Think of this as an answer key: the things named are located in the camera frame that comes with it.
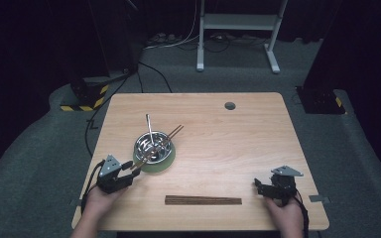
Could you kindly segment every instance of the human hand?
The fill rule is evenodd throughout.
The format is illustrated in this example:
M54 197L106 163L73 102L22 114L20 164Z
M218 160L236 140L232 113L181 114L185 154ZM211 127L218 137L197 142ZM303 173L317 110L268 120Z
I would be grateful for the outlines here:
M101 217L106 214L112 207L114 201L119 198L126 188L107 194L98 186L93 188L89 193L82 212L82 216L75 226L71 234L71 238L94 238L97 237L97 224Z
M107 194L96 186L88 193L82 216L89 216L99 220L110 210L116 199L119 198L127 189L128 187Z
M303 215L299 204L294 198L286 206L278 206L275 201L264 196L272 220L281 232L283 238L303 237Z

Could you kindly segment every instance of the wrist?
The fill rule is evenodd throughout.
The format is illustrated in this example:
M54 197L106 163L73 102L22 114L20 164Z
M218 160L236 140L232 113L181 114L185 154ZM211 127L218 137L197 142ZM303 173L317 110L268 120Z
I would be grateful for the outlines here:
M303 230L299 227L280 230L281 238L303 238Z
M87 224L94 224L97 225L100 221L101 216L96 214L95 212L91 212L89 210L84 210L84 212L81 215L81 220L86 222Z
M99 219L90 212L83 212L72 232L71 238L96 237Z

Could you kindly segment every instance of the white stand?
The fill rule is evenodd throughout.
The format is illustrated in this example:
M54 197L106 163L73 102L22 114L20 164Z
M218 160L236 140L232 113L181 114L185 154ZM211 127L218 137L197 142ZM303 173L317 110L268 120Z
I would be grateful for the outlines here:
M203 31L205 29L263 30L272 31L271 42L265 44L265 51L274 73L279 73L273 48L277 40L288 0L282 0L278 15L205 14L205 0L200 4L199 44L197 47L196 70L203 71Z

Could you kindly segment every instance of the metal bowl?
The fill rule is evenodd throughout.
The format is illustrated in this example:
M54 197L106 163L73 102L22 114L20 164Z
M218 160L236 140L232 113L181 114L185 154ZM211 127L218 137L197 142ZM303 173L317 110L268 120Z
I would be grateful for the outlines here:
M144 158L156 147L161 147L162 141L167 140L168 136L163 132L153 131L154 145L151 143L150 133L147 132L140 136L135 142L134 154L135 158L139 161L143 161ZM154 154L146 164L153 165L165 160L172 152L172 142L169 142L166 146L162 147L160 151Z

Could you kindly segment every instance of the chopsticks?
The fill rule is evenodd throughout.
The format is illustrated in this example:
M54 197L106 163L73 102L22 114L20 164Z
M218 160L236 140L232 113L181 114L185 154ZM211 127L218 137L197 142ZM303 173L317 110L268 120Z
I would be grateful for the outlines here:
M241 205L242 198L166 195L165 205Z
M163 147L166 147L167 144L169 144L169 142L172 141L172 138L175 137L182 129L184 129L184 126L182 125L179 125L175 130L173 130L168 136L167 136L167 139L163 140L161 142L161 145L160 146L157 146L157 147L153 147L153 150L150 151L148 154L146 153L146 155L144 156L143 160L141 162L138 162L136 163L135 165L133 165L131 167L131 170L134 170L134 169L139 169L141 168L142 166L144 166L148 161L151 160L151 158L158 152L160 152L162 150Z

